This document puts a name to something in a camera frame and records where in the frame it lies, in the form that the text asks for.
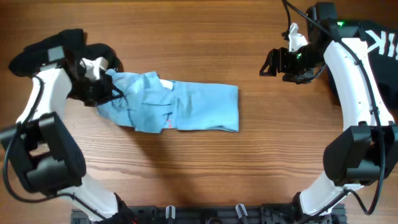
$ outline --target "black base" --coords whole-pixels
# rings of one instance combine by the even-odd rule
[[[249,224],[293,224],[285,208],[289,204],[270,204],[246,207]],[[155,206],[130,207],[138,218],[138,224],[167,224],[165,208]],[[205,224],[211,218],[217,218],[222,224],[242,224],[235,211],[235,207],[199,207],[176,208],[175,224]],[[71,224],[91,224],[86,214],[80,210],[72,210]],[[317,218],[310,222],[316,224],[347,224],[345,206],[338,204],[331,215]]]

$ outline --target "white logo on black fabric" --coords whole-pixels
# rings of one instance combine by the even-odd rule
[[[373,30],[367,30],[366,33],[370,35],[375,41],[375,43],[372,46],[368,47],[368,53],[379,47],[379,54],[384,55],[384,49],[386,48],[387,32],[381,31],[380,37],[377,34],[375,34]],[[395,51],[397,52],[396,60],[398,60],[398,44],[396,48],[395,45],[392,43],[394,41],[395,36],[396,35],[393,33],[388,35],[388,41],[390,42],[390,47],[388,49],[387,56],[392,57],[394,55],[394,49],[395,49]]]

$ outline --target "light blue fabric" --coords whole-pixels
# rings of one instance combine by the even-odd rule
[[[118,125],[147,133],[164,128],[239,131],[237,86],[171,81],[170,90],[156,72],[140,75],[109,69],[106,73],[124,96],[97,110]]]

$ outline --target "crumpled blue cloth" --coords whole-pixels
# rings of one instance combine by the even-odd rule
[[[96,108],[120,126],[146,133],[164,128],[239,131],[237,86],[171,81],[171,90],[156,72],[140,75],[109,69],[106,74],[124,96]]]

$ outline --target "wood grain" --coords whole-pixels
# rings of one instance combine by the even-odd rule
[[[324,148],[341,132],[341,108],[324,78],[295,85],[281,76],[258,76],[268,51],[287,44],[280,36],[287,22],[278,0],[1,2],[0,127],[14,123],[32,86],[28,78],[12,75],[8,63],[26,45],[64,29],[83,28],[89,44],[110,45],[125,71],[155,70],[164,79],[239,86],[238,133],[135,133],[99,117],[94,108],[67,101],[64,122],[88,172],[128,205],[289,202],[318,177]],[[306,10],[315,1],[292,3]],[[396,1],[339,0],[336,6],[342,18],[398,28]],[[292,20],[305,33],[304,21],[295,14]],[[349,222],[396,222],[397,187],[395,169],[371,217],[347,199]],[[359,194],[369,202],[374,190]],[[16,202],[0,184],[2,223],[69,223],[71,208],[61,200]]]

